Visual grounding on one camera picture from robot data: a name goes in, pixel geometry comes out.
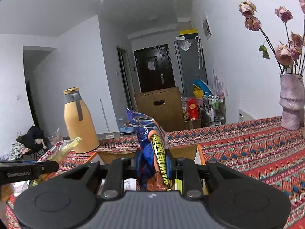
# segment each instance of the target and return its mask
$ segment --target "dried rose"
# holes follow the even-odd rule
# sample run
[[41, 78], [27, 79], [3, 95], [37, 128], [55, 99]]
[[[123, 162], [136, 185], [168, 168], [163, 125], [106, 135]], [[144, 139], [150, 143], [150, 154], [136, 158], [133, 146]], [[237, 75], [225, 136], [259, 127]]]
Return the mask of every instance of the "dried rose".
[[285, 66], [293, 64], [293, 58], [291, 51], [288, 49], [287, 45], [278, 45], [275, 49], [275, 57], [277, 61]]
[[300, 54], [301, 54], [301, 50], [298, 50], [297, 48], [295, 48], [294, 45], [291, 45], [289, 50], [291, 52], [293, 60], [299, 59]]
[[239, 4], [238, 10], [243, 16], [253, 16], [256, 11], [256, 6], [250, 1], [244, 1]]
[[260, 30], [260, 25], [261, 25], [261, 23], [260, 23], [258, 18], [256, 18], [256, 17], [246, 17], [245, 27], [247, 29], [250, 29], [253, 32], [254, 31], [259, 31]]
[[292, 19], [291, 12], [285, 7], [279, 7], [278, 9], [275, 9], [275, 14], [281, 19], [283, 23]]
[[303, 37], [299, 34], [294, 34], [293, 32], [291, 32], [289, 42], [291, 45], [294, 45], [298, 50], [301, 50], [303, 45]]
[[302, 11], [305, 14], [305, 0], [299, 0], [299, 2], [300, 2], [300, 6], [301, 6]]

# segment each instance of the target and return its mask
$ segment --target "gray refrigerator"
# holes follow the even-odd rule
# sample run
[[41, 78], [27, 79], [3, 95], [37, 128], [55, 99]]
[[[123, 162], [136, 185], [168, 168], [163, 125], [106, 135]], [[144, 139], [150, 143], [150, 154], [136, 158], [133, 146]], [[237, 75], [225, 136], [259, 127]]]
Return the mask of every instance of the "gray refrigerator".
[[[184, 51], [181, 47], [186, 41], [190, 42], [191, 46], [187, 51]], [[198, 78], [196, 74], [201, 78], [202, 81], [208, 84], [204, 58], [204, 68], [202, 69], [202, 60], [200, 58], [199, 69], [197, 42], [197, 39], [175, 40], [176, 55], [179, 63], [183, 93], [185, 97], [194, 97], [194, 86], [192, 83]]]

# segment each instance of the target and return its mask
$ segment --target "red bag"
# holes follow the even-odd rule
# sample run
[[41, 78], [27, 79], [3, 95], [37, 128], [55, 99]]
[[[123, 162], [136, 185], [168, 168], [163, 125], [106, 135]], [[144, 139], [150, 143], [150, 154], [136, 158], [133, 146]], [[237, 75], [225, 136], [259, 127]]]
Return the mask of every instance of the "red bag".
[[189, 115], [190, 115], [190, 120], [198, 120], [199, 115], [198, 115], [198, 107], [197, 107], [197, 100], [196, 98], [189, 98], [187, 100], [188, 108], [189, 108]]

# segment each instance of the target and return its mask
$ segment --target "door handle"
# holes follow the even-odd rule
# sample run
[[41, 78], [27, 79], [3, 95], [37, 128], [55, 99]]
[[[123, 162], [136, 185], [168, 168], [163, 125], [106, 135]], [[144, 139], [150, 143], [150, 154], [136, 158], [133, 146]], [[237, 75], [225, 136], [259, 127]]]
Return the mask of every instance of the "door handle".
[[164, 83], [164, 78], [163, 78], [163, 74], [161, 74], [161, 82]]

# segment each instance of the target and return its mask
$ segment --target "dark brown door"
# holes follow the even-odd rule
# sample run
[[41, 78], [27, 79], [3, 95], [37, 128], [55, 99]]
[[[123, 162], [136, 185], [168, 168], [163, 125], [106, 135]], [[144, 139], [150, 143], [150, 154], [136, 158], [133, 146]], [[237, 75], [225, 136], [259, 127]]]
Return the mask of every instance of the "dark brown door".
[[135, 51], [142, 92], [175, 87], [167, 45]]

